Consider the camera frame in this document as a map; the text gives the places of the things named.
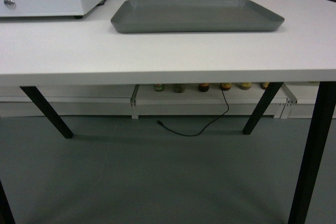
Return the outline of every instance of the metal table leg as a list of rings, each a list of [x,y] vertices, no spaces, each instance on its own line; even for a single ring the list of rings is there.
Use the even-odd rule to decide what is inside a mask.
[[[33,103],[42,111],[49,121],[58,129],[65,138],[72,138],[74,135],[61,117],[52,108],[49,102],[44,98],[35,86],[20,87]]]
[[[12,211],[10,210],[4,188],[0,181],[0,223],[1,224],[15,224]]]
[[[336,82],[321,82],[310,123],[306,148],[304,149],[288,224],[303,224],[306,221],[310,199],[319,171],[335,104]]]
[[[260,101],[258,102],[256,108],[254,109],[252,115],[248,119],[244,129],[243,134],[249,135],[253,131],[254,127],[259,122],[260,118],[268,108],[269,104],[278,93],[279,89],[281,88],[283,82],[271,82],[265,92],[263,93]]]

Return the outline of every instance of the white shelf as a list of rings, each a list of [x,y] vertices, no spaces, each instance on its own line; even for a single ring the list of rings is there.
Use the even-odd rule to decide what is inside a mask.
[[[132,115],[135,85],[39,86],[60,115]],[[0,116],[40,116],[42,113],[19,87],[0,88]]]
[[[135,97],[135,113],[138,115],[219,115],[226,110],[226,104],[219,84],[210,84],[207,92],[199,92],[198,84],[187,84],[183,93],[174,93],[171,84],[164,91],[154,91],[153,85],[140,85]],[[233,84],[224,91],[230,106],[228,115],[251,115],[263,94],[258,83],[249,90],[241,90]],[[279,118],[287,96],[280,90],[265,115]]]
[[[311,118],[319,83],[286,82],[283,89],[291,102],[284,108],[281,118]]]

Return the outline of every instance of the bottle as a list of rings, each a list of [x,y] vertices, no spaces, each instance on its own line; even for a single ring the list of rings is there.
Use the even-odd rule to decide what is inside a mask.
[[[183,93],[185,90],[185,84],[173,84],[173,91],[175,93]]]
[[[248,90],[252,87],[252,82],[241,82],[239,87],[243,90]]]
[[[200,92],[206,92],[209,90],[209,83],[200,83],[198,85],[198,90],[200,90]]]
[[[262,82],[260,84],[261,88],[264,89],[264,90],[267,89],[268,85],[269,85],[269,82]]]
[[[160,92],[160,91],[164,90],[164,84],[155,84],[154,89],[155,89],[155,91]]]
[[[228,91],[228,90],[230,90],[231,86],[232,86],[232,83],[223,82],[223,83],[221,83],[220,88],[224,91]]]

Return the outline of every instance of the gray floor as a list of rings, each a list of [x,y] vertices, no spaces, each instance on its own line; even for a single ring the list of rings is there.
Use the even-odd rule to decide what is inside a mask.
[[[286,223],[310,120],[66,117],[0,119],[0,179],[17,224]],[[306,223],[336,223],[336,121]]]

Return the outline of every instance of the gray tray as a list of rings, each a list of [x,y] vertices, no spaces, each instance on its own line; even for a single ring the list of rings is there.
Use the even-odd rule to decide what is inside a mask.
[[[120,33],[274,31],[284,21],[249,0],[128,0],[111,19]]]

